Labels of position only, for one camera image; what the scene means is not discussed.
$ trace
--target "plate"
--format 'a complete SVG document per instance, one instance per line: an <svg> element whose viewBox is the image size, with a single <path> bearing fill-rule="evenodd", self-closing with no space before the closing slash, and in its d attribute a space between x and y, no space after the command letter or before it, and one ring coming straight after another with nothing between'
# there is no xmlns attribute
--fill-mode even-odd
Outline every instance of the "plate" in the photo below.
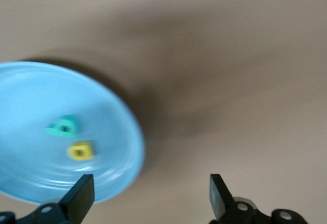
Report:
<svg viewBox="0 0 327 224"><path fill-rule="evenodd" d="M99 203L140 173L145 144L137 119L90 77L46 63L3 63L0 99L2 193L40 204L91 173Z"/></svg>

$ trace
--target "screw hole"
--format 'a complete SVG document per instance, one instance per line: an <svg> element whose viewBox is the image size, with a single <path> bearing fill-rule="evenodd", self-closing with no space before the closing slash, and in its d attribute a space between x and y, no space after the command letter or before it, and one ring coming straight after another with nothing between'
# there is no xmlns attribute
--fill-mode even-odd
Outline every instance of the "screw hole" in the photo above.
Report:
<svg viewBox="0 0 327 224"><path fill-rule="evenodd" d="M63 132L69 132L70 129L69 129L68 126L61 126L61 131L63 131Z"/></svg>
<svg viewBox="0 0 327 224"><path fill-rule="evenodd" d="M51 206L46 206L46 207L44 207L44 208L41 209L41 213L47 213L50 210L52 210L52 207Z"/></svg>
<svg viewBox="0 0 327 224"><path fill-rule="evenodd" d="M286 212L286 211L281 211L279 213L279 215L281 216L281 218L285 219L285 220L291 220L292 216L290 215L290 213Z"/></svg>
<svg viewBox="0 0 327 224"><path fill-rule="evenodd" d="M82 157L84 155L84 151L83 150L75 150L75 154L78 157Z"/></svg>
<svg viewBox="0 0 327 224"><path fill-rule="evenodd" d="M239 203L239 204L237 205L237 208L239 208L240 210L243 210L243 211L247 211L247 210L248 210L247 205L244 204L244 203Z"/></svg>

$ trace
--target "metal screw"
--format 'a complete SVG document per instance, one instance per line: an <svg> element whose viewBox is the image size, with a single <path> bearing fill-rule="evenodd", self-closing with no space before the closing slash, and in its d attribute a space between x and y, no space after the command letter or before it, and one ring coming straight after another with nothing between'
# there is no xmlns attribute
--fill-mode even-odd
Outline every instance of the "metal screw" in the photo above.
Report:
<svg viewBox="0 0 327 224"><path fill-rule="evenodd" d="M239 203L237 204L237 208L239 208L240 210L243 210L243 211L247 211L249 208L247 207L246 204L244 203Z"/></svg>
<svg viewBox="0 0 327 224"><path fill-rule="evenodd" d="M281 218L285 219L285 220L291 220L292 216L290 215L290 213L287 213L286 211L281 211L279 213L279 215L281 216Z"/></svg>
<svg viewBox="0 0 327 224"><path fill-rule="evenodd" d="M47 213L47 212L49 212L51 209L52 209L51 206L46 206L46 207L44 207L43 209L41 209L41 213Z"/></svg>

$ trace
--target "beige table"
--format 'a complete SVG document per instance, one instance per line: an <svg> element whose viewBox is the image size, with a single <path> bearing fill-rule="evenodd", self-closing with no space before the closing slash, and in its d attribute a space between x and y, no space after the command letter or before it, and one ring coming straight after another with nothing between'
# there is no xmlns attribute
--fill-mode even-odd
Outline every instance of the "beige table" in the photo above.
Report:
<svg viewBox="0 0 327 224"><path fill-rule="evenodd" d="M327 0L0 0L0 61L85 64L132 97L145 169L84 223L205 224L210 173L327 219ZM0 210L35 209L0 197Z"/></svg>

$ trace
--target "yellow block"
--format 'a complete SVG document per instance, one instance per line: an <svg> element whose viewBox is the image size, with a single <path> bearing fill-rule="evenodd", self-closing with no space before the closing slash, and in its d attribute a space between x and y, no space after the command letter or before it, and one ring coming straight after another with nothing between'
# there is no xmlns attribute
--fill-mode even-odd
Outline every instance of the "yellow block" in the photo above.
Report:
<svg viewBox="0 0 327 224"><path fill-rule="evenodd" d="M67 149L68 155L74 160L90 160L93 159L94 153L92 144L89 141L75 142Z"/></svg>

